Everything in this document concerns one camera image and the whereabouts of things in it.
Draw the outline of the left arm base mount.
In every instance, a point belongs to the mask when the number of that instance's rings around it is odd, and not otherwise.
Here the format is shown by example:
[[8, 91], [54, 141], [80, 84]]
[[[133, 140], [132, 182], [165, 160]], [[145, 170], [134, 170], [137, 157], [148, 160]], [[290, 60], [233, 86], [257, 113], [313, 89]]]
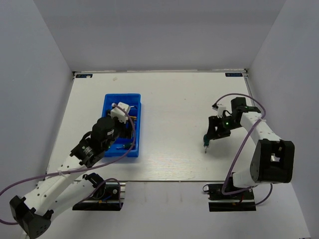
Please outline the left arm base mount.
[[73, 211], [119, 212], [125, 198], [125, 182], [107, 182], [89, 199], [73, 206]]

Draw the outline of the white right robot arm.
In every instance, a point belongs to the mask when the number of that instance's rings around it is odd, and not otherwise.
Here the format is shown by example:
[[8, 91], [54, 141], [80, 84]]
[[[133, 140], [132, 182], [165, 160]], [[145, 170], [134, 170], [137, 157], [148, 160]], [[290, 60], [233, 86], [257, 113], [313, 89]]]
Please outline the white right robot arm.
[[[295, 145], [283, 140], [267, 125], [266, 109], [256, 102], [247, 105], [245, 94], [233, 94], [231, 112], [215, 102], [212, 108], [216, 115], [209, 117], [208, 130], [203, 137], [203, 146], [208, 148], [212, 140], [229, 137], [238, 128], [247, 131], [221, 188], [221, 194], [232, 199], [238, 198], [244, 191], [260, 184], [290, 183], [293, 175]], [[248, 139], [252, 139], [256, 148], [247, 169], [234, 172], [234, 166]]]

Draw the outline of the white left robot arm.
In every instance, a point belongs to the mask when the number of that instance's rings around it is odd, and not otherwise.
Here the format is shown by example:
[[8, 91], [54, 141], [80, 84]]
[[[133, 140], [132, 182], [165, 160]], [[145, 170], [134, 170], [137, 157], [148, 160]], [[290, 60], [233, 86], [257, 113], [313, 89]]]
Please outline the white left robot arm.
[[113, 104], [109, 113], [99, 118], [71, 150], [56, 172], [47, 174], [44, 181], [24, 196], [14, 196], [10, 210], [15, 220], [30, 239], [44, 234], [53, 219], [86, 197], [99, 199], [105, 194], [105, 182], [96, 173], [105, 152], [126, 131], [130, 106]]

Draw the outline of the green stubby phillips screwdriver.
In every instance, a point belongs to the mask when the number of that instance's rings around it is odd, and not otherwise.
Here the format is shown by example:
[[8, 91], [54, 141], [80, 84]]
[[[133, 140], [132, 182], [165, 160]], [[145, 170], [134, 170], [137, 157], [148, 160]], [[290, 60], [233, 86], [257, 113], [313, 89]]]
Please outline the green stubby phillips screwdriver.
[[116, 150], [120, 150], [120, 149], [129, 149], [133, 144], [132, 143], [126, 143], [126, 144], [123, 144], [122, 146], [120, 147], [117, 147]]

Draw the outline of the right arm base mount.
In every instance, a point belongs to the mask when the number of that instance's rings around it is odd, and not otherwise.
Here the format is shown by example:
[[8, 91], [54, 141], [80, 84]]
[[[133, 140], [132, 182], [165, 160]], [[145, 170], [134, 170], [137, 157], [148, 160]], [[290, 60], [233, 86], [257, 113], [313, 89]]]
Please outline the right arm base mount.
[[255, 197], [252, 190], [233, 195], [222, 194], [223, 184], [205, 184], [203, 193], [208, 195], [210, 212], [252, 212], [256, 211]]

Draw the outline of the green stubby flathead screwdriver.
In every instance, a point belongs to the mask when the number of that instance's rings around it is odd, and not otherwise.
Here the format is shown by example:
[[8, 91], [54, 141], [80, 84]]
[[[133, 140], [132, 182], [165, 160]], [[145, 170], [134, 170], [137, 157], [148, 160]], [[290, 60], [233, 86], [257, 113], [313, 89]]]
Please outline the green stubby flathead screwdriver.
[[205, 134], [203, 137], [203, 147], [204, 147], [204, 153], [207, 153], [207, 148], [209, 147], [210, 140], [208, 139], [207, 135]]

